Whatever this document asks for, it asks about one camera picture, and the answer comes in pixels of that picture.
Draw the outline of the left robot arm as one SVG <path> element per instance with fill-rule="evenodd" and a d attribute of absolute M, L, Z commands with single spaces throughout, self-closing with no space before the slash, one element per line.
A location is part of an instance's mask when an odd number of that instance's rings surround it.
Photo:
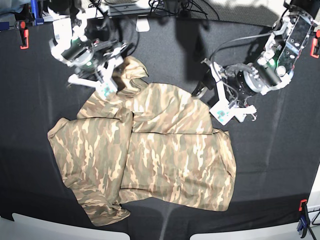
<path fill-rule="evenodd" d="M 216 88 L 217 101 L 209 112 L 223 126 L 233 118 L 242 123 L 246 116 L 251 116 L 255 121 L 257 109 L 248 103 L 248 99 L 289 85 L 295 63 L 309 40 L 312 41 L 310 55 L 317 59 L 320 57 L 320 32 L 315 30 L 320 25 L 316 20 L 320 2 L 292 0 L 283 5 L 285 11 L 269 32 L 239 38 L 240 41 L 267 38 L 262 52 L 253 62 L 226 66 L 216 62 L 216 54 L 237 39 L 220 44 L 210 57 L 202 61 L 208 70 L 191 95 L 200 99 L 206 91 Z"/>

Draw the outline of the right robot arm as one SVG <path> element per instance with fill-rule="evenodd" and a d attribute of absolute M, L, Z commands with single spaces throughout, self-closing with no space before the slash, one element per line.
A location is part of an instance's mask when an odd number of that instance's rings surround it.
<path fill-rule="evenodd" d="M 59 14 L 51 8 L 48 11 L 53 17 L 54 38 L 49 41 L 51 55 L 68 67 L 75 68 L 67 82 L 93 88 L 102 99 L 116 93 L 119 86 L 113 79 L 113 73 L 124 63 L 121 54 L 128 44 L 114 38 L 115 32 L 107 20 L 97 26 L 97 30 L 107 30 L 108 40 L 89 38 L 86 34 L 88 17 L 82 8 L 75 18 L 72 14 Z"/>

